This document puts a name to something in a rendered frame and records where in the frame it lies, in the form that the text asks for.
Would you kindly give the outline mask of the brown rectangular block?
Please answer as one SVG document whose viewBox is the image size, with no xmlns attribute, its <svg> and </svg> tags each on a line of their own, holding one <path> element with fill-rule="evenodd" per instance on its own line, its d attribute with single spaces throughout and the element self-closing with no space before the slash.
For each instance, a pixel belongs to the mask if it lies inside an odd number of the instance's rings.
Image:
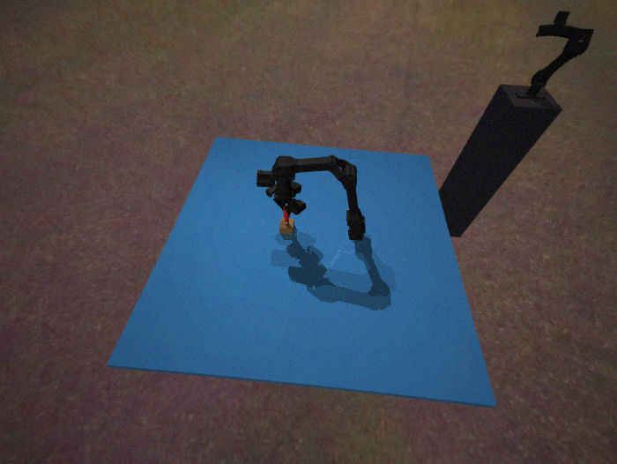
<svg viewBox="0 0 617 464">
<path fill-rule="evenodd" d="M 294 219 L 289 219 L 289 223 L 285 224 L 285 218 L 281 218 L 279 225 L 279 233 L 292 235 L 294 231 Z"/>
</svg>

